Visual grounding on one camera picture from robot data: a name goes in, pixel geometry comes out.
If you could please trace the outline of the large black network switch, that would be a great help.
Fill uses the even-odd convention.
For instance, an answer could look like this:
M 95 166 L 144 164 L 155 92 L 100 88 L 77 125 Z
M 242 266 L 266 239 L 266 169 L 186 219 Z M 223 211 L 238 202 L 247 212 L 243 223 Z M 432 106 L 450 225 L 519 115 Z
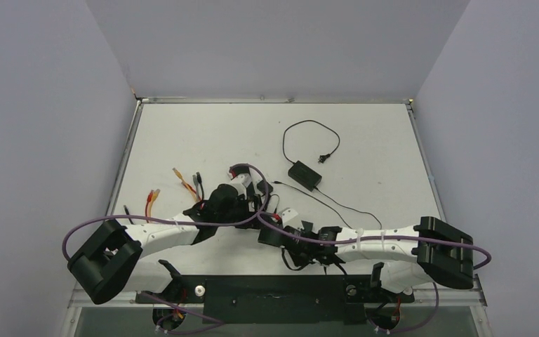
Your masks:
M 284 248 L 284 236 L 282 233 L 277 232 L 270 227 L 264 227 L 260 229 L 258 243 L 277 248 Z

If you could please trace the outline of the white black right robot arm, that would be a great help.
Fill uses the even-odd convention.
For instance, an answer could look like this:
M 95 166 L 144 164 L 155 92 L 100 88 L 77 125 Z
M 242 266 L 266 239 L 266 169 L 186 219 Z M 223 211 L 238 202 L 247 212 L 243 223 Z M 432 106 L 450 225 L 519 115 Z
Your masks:
M 431 216 L 390 230 L 330 226 L 314 232 L 263 221 L 258 242 L 287 251 L 296 267 L 372 260 L 368 290 L 378 300 L 432 282 L 450 289 L 473 287 L 473 238 Z

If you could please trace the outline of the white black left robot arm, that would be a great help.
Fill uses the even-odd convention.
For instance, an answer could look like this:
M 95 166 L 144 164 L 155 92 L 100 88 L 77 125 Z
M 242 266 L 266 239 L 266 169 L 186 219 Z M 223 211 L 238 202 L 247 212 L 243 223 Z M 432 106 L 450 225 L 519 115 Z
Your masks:
M 178 274 L 167 262 L 142 258 L 177 246 L 193 246 L 213 237 L 220 227 L 258 228 L 256 215 L 265 211 L 273 187 L 265 180 L 252 183 L 241 174 L 220 184 L 208 199 L 162 223 L 145 219 L 122 225 L 120 217 L 101 221 L 73 254 L 65 254 L 67 269 L 96 305 L 123 291 L 149 291 L 172 302 L 181 292 Z

